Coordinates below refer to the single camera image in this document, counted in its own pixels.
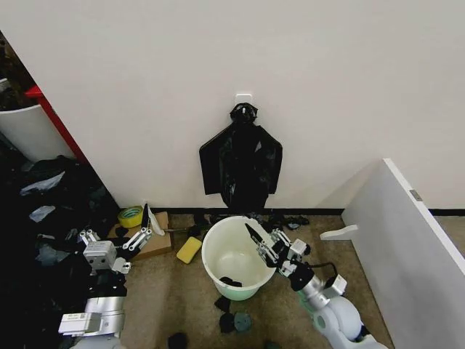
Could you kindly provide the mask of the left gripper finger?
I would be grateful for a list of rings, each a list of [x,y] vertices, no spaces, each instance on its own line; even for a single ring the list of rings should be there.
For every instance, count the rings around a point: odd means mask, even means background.
[[[146,245],[152,236],[150,209],[148,204],[133,206],[121,212],[121,226],[123,228],[136,228],[136,233],[123,244],[121,256],[131,260]]]
[[[92,229],[82,230],[79,233],[79,238],[84,243],[84,249],[93,248],[100,241],[100,237]]]

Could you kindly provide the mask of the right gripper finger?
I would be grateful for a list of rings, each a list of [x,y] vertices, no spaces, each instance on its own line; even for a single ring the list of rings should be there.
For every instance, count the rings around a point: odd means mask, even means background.
[[[265,262],[266,266],[268,268],[277,268],[278,255],[275,251],[266,244],[265,240],[248,223],[246,223],[245,226],[252,241],[256,244],[256,250],[259,256]]]
[[[253,218],[259,223],[259,236],[262,243],[275,253],[281,253],[290,247],[289,238],[285,237],[284,225],[286,219],[282,214],[261,215],[254,214]]]

